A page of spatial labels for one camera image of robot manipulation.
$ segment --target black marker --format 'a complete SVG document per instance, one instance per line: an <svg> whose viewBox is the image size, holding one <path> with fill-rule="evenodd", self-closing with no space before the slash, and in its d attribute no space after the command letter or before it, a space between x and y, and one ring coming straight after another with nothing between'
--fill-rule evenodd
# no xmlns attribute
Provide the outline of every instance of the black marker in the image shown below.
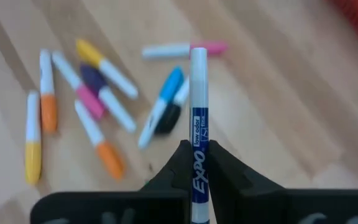
<svg viewBox="0 0 358 224"><path fill-rule="evenodd" d="M189 88L189 77L187 77L185 82L173 97L173 101L169 102L167 108L165 109L164 114L155 128L155 134L163 135L171 133L179 120L181 108L186 103L189 95Z"/></svg>

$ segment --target blue marker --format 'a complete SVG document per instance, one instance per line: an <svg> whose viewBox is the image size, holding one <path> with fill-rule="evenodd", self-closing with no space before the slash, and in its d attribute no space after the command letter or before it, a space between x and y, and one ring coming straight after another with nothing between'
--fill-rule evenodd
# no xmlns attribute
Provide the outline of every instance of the blue marker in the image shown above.
<svg viewBox="0 0 358 224"><path fill-rule="evenodd" d="M209 147L207 50L194 48L190 55L190 142L194 152L191 222L209 223L208 174L205 163Z"/></svg>
<svg viewBox="0 0 358 224"><path fill-rule="evenodd" d="M138 142L138 147L140 149L145 149L149 145L149 142L154 135L155 128L164 114L167 105L172 101L184 79L185 78L181 68L176 67L165 80L160 95L158 96L157 101L155 102L152 111L144 124L142 134L140 135Z"/></svg>

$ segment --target pink marker cap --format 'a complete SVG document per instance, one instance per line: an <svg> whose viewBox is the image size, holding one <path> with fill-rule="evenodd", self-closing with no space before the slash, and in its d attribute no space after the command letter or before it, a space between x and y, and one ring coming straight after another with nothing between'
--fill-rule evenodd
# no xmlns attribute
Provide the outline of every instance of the pink marker cap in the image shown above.
<svg viewBox="0 0 358 224"><path fill-rule="evenodd" d="M190 45L190 49L196 47L204 47L208 51L208 55L219 55L227 50L227 43L224 41L203 41Z"/></svg>
<svg viewBox="0 0 358 224"><path fill-rule="evenodd" d="M80 86L75 92L94 118L102 118L104 106L86 85Z"/></svg>

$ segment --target blue marker cap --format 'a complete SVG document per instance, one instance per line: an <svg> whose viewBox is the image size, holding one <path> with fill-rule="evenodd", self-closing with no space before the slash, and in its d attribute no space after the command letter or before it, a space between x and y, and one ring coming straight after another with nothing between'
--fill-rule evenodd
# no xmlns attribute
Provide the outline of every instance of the blue marker cap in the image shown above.
<svg viewBox="0 0 358 224"><path fill-rule="evenodd" d="M165 80L164 85L160 91L160 98L167 103L172 101L175 93L181 87L184 81L183 72L180 67L175 67L168 78Z"/></svg>
<svg viewBox="0 0 358 224"><path fill-rule="evenodd" d="M86 83L86 86L91 89L95 95L98 95L99 90L107 85L106 80L102 74L100 74L99 70L95 69L91 65L81 63L80 70L82 79Z"/></svg>

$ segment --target pen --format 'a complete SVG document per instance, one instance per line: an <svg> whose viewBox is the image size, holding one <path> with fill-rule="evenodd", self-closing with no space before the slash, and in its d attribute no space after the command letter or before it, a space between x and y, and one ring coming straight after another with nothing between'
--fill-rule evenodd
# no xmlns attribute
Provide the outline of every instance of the pen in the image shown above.
<svg viewBox="0 0 358 224"><path fill-rule="evenodd" d="M40 76L42 129L47 133L54 133L57 130L57 102L50 53L47 49L40 51Z"/></svg>
<svg viewBox="0 0 358 224"><path fill-rule="evenodd" d="M99 71L90 65L81 64L81 74L86 85L98 96L109 112L127 132L136 130L135 121L111 92L106 80Z"/></svg>
<svg viewBox="0 0 358 224"><path fill-rule="evenodd" d="M180 67L175 67L168 78L165 80L164 85L160 91L157 101L147 118L142 133L140 134L138 146L140 149L145 149L154 135L154 130L160 121L165 108L172 100L178 87L183 83L183 72Z"/></svg>
<svg viewBox="0 0 358 224"><path fill-rule="evenodd" d="M99 126L92 119L84 104L79 100L75 100L75 111L85 128L92 146L96 149L109 174L117 180L122 179L124 175L124 163L116 149L105 140Z"/></svg>
<svg viewBox="0 0 358 224"><path fill-rule="evenodd" d="M191 50L190 65L190 142L194 152L191 222L209 223L206 153L208 138L207 50Z"/></svg>
<svg viewBox="0 0 358 224"><path fill-rule="evenodd" d="M173 101L169 102L167 108L164 111L157 127L155 128L155 134L169 134L175 127L179 120L181 109L186 103L189 95L190 81L189 77L186 78L180 89L173 97Z"/></svg>
<svg viewBox="0 0 358 224"><path fill-rule="evenodd" d="M107 76L114 84L118 86L129 98L136 99L138 96L137 88L126 78L121 71L116 68L107 58L105 58L88 41L78 39L76 41L78 55L86 63L98 68L102 74Z"/></svg>
<svg viewBox="0 0 358 224"><path fill-rule="evenodd" d="M151 45L143 48L144 59L189 57L190 50L197 47L204 47L208 50L208 55L220 55L227 49L227 44L223 41L204 41L200 43L178 43L165 45Z"/></svg>
<svg viewBox="0 0 358 224"><path fill-rule="evenodd" d="M100 119L104 113L103 105L78 77L73 67L71 67L71 65L68 63L64 55L59 51L54 51L52 54L52 60L56 67L59 69L62 76L70 84L71 88L75 91L87 109L96 119Z"/></svg>
<svg viewBox="0 0 358 224"><path fill-rule="evenodd" d="M27 97L25 127L25 180L35 185L41 174L40 95L31 90Z"/></svg>

